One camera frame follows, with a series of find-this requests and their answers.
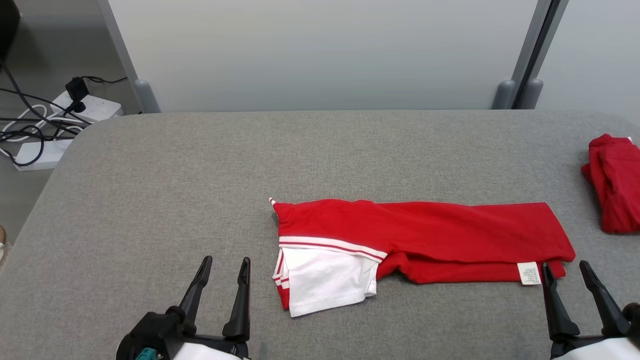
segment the cable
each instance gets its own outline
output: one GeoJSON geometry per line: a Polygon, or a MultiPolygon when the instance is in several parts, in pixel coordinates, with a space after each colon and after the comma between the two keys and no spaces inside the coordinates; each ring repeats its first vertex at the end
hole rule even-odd
{"type": "MultiPolygon", "coordinates": [[[[74,121],[74,122],[78,122],[78,121],[76,121],[76,120],[67,119],[67,118],[65,118],[65,117],[51,117],[51,118],[49,118],[49,119],[51,119],[51,120],[57,120],[57,121],[60,121],[60,122],[64,122],[64,121],[74,121]]],[[[58,135],[58,131],[59,131],[59,130],[58,130],[58,129],[56,129],[56,132],[53,134],[53,136],[57,136],[57,135],[58,135]]]]}
{"type": "Polygon", "coordinates": [[[66,118],[66,117],[53,117],[53,116],[51,116],[51,117],[49,117],[49,120],[69,121],[69,122],[75,122],[75,123],[78,123],[78,124],[86,124],[86,125],[95,124],[95,122],[90,122],[90,121],[85,121],[85,120],[78,121],[76,119],[69,119],[69,118],[66,118]]]}
{"type": "Polygon", "coordinates": [[[18,166],[18,167],[25,167],[25,166],[33,164],[34,162],[38,161],[38,159],[40,159],[40,157],[42,156],[42,153],[44,152],[44,134],[42,133],[42,130],[40,130],[39,127],[36,127],[36,126],[33,126],[33,125],[27,125],[27,126],[23,127],[21,129],[21,131],[24,131],[27,128],[35,129],[35,131],[41,136],[40,137],[40,152],[38,152],[38,155],[35,157],[35,159],[29,161],[28,163],[19,163],[19,162],[15,161],[15,158],[13,157],[13,155],[10,152],[0,149],[0,152],[2,152],[3,154],[7,155],[11,159],[11,162],[14,163],[15,166],[18,166]]]}
{"type": "MultiPolygon", "coordinates": [[[[5,142],[7,141],[7,139],[11,139],[13,137],[16,136],[29,136],[31,138],[36,138],[36,139],[40,139],[40,135],[38,133],[31,133],[29,131],[22,131],[22,130],[13,130],[13,131],[5,131],[4,133],[2,133],[2,136],[4,138],[0,139],[0,142],[5,142]]],[[[45,141],[52,141],[52,140],[71,140],[71,139],[75,139],[74,137],[71,136],[49,136],[49,135],[45,135],[44,136],[44,140],[45,141]]]]}
{"type": "Polygon", "coordinates": [[[81,79],[87,79],[89,81],[93,81],[94,83],[107,83],[107,84],[115,84],[115,83],[119,83],[121,81],[125,81],[126,79],[128,79],[128,77],[124,77],[122,79],[117,79],[115,81],[108,81],[102,78],[98,78],[97,76],[81,76],[81,79]]]}
{"type": "MultiPolygon", "coordinates": [[[[20,95],[20,94],[19,94],[18,92],[16,92],[16,91],[9,90],[9,89],[5,89],[5,88],[0,88],[0,91],[10,92],[11,94],[20,95]]],[[[37,97],[37,96],[34,96],[34,95],[25,94],[24,92],[23,92],[22,94],[23,94],[23,96],[30,97],[30,98],[32,98],[32,99],[36,99],[36,100],[39,100],[39,101],[46,102],[47,104],[53,105],[53,106],[55,106],[55,107],[59,108],[60,110],[63,110],[63,111],[65,110],[65,108],[63,108],[62,106],[60,106],[60,105],[56,104],[55,102],[51,102],[51,101],[49,101],[49,100],[47,100],[47,99],[43,99],[43,98],[41,98],[41,97],[37,97]]],[[[68,114],[69,114],[69,115],[71,115],[71,116],[73,116],[73,117],[75,117],[75,118],[76,118],[76,119],[78,119],[78,120],[82,120],[82,118],[81,118],[81,117],[79,117],[79,116],[77,116],[77,115],[74,115],[73,113],[68,113],[68,114]]]]}
{"type": "Polygon", "coordinates": [[[44,122],[49,123],[50,125],[53,125],[53,126],[57,127],[60,130],[66,131],[66,132],[71,133],[73,135],[78,135],[78,133],[76,133],[75,131],[67,130],[64,126],[61,126],[61,125],[58,125],[58,124],[56,124],[54,122],[49,121],[49,119],[47,119],[46,117],[42,116],[39,112],[35,111],[35,109],[27,101],[27,99],[25,99],[24,95],[20,91],[20,88],[18,87],[18,84],[16,84],[13,76],[11,75],[11,72],[6,67],[6,65],[4,64],[3,61],[0,61],[0,66],[2,66],[3,70],[6,72],[6,75],[9,77],[9,81],[11,81],[11,84],[15,88],[15,91],[18,93],[18,96],[20,96],[20,99],[22,100],[22,102],[27,106],[27,108],[29,108],[29,110],[31,110],[33,112],[34,115],[36,115],[37,117],[41,118],[44,122]]]}
{"type": "MultiPolygon", "coordinates": [[[[74,129],[78,129],[78,131],[82,131],[82,130],[84,130],[83,128],[81,128],[81,127],[79,127],[79,126],[76,126],[76,125],[71,125],[71,126],[69,126],[67,129],[70,129],[70,128],[72,128],[72,127],[73,127],[74,129]]],[[[58,136],[56,136],[56,137],[54,137],[54,138],[53,138],[53,143],[54,143],[54,144],[56,144],[56,145],[57,145],[60,149],[62,149],[62,150],[67,150],[67,147],[69,147],[69,145],[67,145],[67,146],[62,146],[62,145],[60,145],[60,143],[58,143],[58,136]]]]}
{"type": "MultiPolygon", "coordinates": [[[[64,117],[64,118],[55,117],[54,118],[52,116],[49,116],[48,119],[51,120],[52,122],[56,122],[56,123],[58,123],[60,125],[66,125],[66,126],[73,125],[72,124],[73,122],[76,123],[76,124],[84,124],[84,122],[78,121],[76,119],[69,119],[69,118],[66,118],[66,117],[64,117]]],[[[18,122],[41,122],[42,120],[40,120],[40,119],[25,119],[25,118],[18,119],[18,118],[15,118],[15,117],[0,117],[0,121],[12,121],[12,122],[15,122],[17,124],[18,122]]]]}
{"type": "Polygon", "coordinates": [[[65,109],[65,111],[63,111],[63,112],[62,112],[62,115],[60,115],[60,117],[66,117],[66,116],[67,116],[67,114],[68,114],[69,112],[71,112],[71,107],[73,107],[74,105],[76,105],[76,104],[71,103],[71,105],[69,105],[69,107],[68,107],[68,108],[66,108],[66,109],[65,109]]]}
{"type": "MultiPolygon", "coordinates": [[[[37,104],[37,105],[34,105],[34,106],[32,107],[32,109],[31,109],[31,110],[29,110],[29,109],[24,110],[24,112],[23,112],[23,113],[21,113],[21,114],[20,114],[20,116],[18,116],[18,119],[21,119],[23,116],[27,115],[27,113],[29,113],[29,111],[35,111],[35,110],[34,110],[35,108],[42,108],[42,111],[44,111],[44,114],[43,114],[42,116],[47,116],[47,107],[46,107],[46,106],[44,106],[44,105],[41,105],[41,104],[37,104]]],[[[3,132],[3,133],[7,132],[7,130],[8,130],[12,125],[14,125],[15,123],[16,123],[16,121],[12,121],[12,122],[10,122],[9,124],[7,124],[7,125],[4,127],[4,129],[2,129],[2,132],[3,132]]],[[[41,120],[41,121],[39,121],[39,122],[35,125],[35,127],[42,127],[44,124],[45,124],[45,123],[44,123],[44,122],[42,122],[42,120],[41,120]]],[[[22,138],[19,138],[19,139],[5,139],[5,140],[6,140],[6,141],[8,141],[8,142],[21,142],[21,141],[27,140],[28,138],[29,138],[29,136],[25,136],[25,137],[22,137],[22,138]]]]}

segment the metal frame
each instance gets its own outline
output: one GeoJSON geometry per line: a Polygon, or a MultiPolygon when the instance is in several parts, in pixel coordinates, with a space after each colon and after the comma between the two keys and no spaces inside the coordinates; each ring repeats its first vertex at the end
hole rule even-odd
{"type": "Polygon", "coordinates": [[[511,79],[498,85],[492,109],[533,109],[544,83],[538,73],[569,0],[539,0],[511,79]]]}
{"type": "Polygon", "coordinates": [[[107,25],[109,34],[111,35],[113,45],[120,57],[120,61],[122,62],[124,72],[127,74],[127,77],[131,82],[133,94],[136,96],[138,104],[140,104],[140,109],[143,113],[159,113],[160,107],[158,106],[156,97],[151,90],[151,85],[148,81],[140,79],[136,73],[136,69],[133,67],[133,62],[131,61],[131,57],[127,51],[127,46],[125,45],[120,29],[118,28],[118,23],[113,15],[113,10],[111,9],[109,0],[97,0],[97,2],[102,12],[102,16],[104,16],[104,22],[107,25]]]}

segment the white stripe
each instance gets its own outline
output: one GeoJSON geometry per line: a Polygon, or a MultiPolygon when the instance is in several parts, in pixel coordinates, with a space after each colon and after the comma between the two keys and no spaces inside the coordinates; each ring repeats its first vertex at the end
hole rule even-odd
{"type": "Polygon", "coordinates": [[[276,285],[280,285],[280,284],[282,284],[283,281],[289,280],[289,277],[288,276],[283,276],[283,277],[280,277],[280,278],[276,277],[273,280],[276,282],[276,285]]]}
{"type": "Polygon", "coordinates": [[[282,256],[284,256],[282,254],[282,249],[280,249],[280,252],[278,253],[278,261],[276,261],[276,270],[273,271],[273,278],[275,279],[276,277],[280,277],[282,276],[282,270],[284,269],[284,261],[282,264],[282,268],[280,269],[280,272],[278,273],[278,266],[280,266],[280,260],[282,260],[282,256]]]}
{"type": "Polygon", "coordinates": [[[291,245],[291,244],[280,244],[280,247],[286,247],[288,249],[317,249],[317,250],[330,250],[335,252],[341,252],[343,254],[352,255],[352,256],[362,256],[363,258],[371,259],[372,261],[380,264],[382,260],[378,258],[374,258],[371,255],[364,254],[363,252],[353,252],[351,250],[342,250],[336,249],[335,247],[327,247],[326,245],[291,245]]]}
{"type": "MultiPolygon", "coordinates": [[[[362,245],[355,245],[355,244],[352,244],[352,243],[348,243],[346,241],[336,240],[336,239],[316,238],[316,237],[313,237],[313,236],[281,236],[280,237],[280,243],[282,243],[283,241],[285,241],[285,242],[294,242],[294,243],[313,243],[313,244],[318,244],[318,245],[338,246],[338,247],[342,247],[342,248],[353,250],[353,251],[365,251],[365,252],[368,252],[368,253],[370,253],[372,255],[379,256],[379,257],[381,257],[383,259],[387,256],[386,252],[378,251],[378,250],[372,249],[370,247],[366,247],[366,246],[362,246],[362,245]]],[[[285,245],[280,244],[280,247],[293,247],[293,246],[291,246],[289,244],[285,244],[285,245]]]]}

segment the white wall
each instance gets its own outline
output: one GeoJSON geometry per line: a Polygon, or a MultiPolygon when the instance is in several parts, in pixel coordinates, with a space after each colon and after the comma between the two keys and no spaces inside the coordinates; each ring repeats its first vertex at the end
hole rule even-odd
{"type": "Polygon", "coordinates": [[[537,0],[109,0],[162,111],[488,109],[537,0]]]}
{"type": "Polygon", "coordinates": [[[569,0],[536,109],[613,113],[640,125],[640,1],[569,0]]]}

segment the power strip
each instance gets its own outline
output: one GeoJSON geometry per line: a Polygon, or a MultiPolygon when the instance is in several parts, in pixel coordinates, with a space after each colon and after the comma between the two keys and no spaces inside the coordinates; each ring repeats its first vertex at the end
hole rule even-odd
{"type": "MultiPolygon", "coordinates": [[[[18,171],[47,170],[55,168],[71,141],[72,139],[58,140],[57,145],[54,142],[45,142],[42,155],[38,161],[25,167],[19,167],[16,165],[15,168],[18,169],[18,171]]],[[[39,152],[40,142],[24,143],[20,148],[20,152],[18,152],[18,155],[15,157],[15,161],[21,164],[28,163],[35,159],[39,152]]]]}
{"type": "MultiPolygon", "coordinates": [[[[66,91],[53,100],[53,103],[58,104],[63,108],[67,108],[72,102],[71,97],[69,97],[69,94],[66,91]]],[[[87,95],[82,102],[86,106],[86,109],[81,113],[76,113],[74,111],[73,114],[87,120],[88,122],[98,122],[124,115],[122,105],[117,102],[101,99],[91,95],[87,95]]],[[[51,110],[57,114],[62,113],[63,111],[53,105],[51,106],[51,110]]],[[[18,169],[18,171],[47,170],[55,168],[71,141],[72,139],[58,140],[57,145],[54,142],[45,142],[42,155],[38,161],[25,167],[16,166],[15,168],[18,169]]],[[[39,152],[40,142],[24,143],[22,144],[18,155],[15,157],[15,161],[23,164],[28,163],[35,159],[39,152]]]]}
{"type": "MultiPolygon", "coordinates": [[[[53,102],[66,109],[71,105],[73,100],[69,97],[69,93],[65,91],[53,100],[53,102]]],[[[101,99],[91,95],[84,97],[82,102],[86,106],[86,109],[81,113],[76,113],[75,111],[72,113],[90,122],[102,121],[124,115],[122,105],[117,102],[101,99]]],[[[53,105],[51,105],[51,110],[54,113],[61,113],[63,111],[60,110],[59,107],[53,105]]]]}

